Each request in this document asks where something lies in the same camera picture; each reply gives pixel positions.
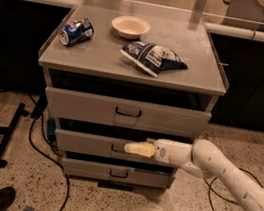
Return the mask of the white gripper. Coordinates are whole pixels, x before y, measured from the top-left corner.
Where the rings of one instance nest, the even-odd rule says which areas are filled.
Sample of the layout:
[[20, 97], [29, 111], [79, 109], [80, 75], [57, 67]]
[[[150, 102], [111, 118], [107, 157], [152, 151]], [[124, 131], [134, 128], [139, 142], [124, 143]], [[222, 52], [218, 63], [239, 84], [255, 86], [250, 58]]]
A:
[[128, 143], [125, 145], [124, 151], [128, 154], [153, 157], [161, 163], [182, 167], [191, 160], [191, 148], [191, 144], [159, 139], [153, 143]]

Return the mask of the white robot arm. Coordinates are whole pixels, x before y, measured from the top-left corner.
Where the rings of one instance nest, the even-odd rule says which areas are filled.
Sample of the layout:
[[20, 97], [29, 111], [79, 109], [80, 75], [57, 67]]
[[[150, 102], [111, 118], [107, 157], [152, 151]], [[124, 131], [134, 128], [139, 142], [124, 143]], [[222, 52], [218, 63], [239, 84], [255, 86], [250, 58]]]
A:
[[148, 139], [145, 142], [126, 143], [124, 151], [178, 166], [200, 179], [217, 177], [244, 211], [264, 211], [262, 186], [237, 168], [209, 140], [186, 144], [164, 138]]

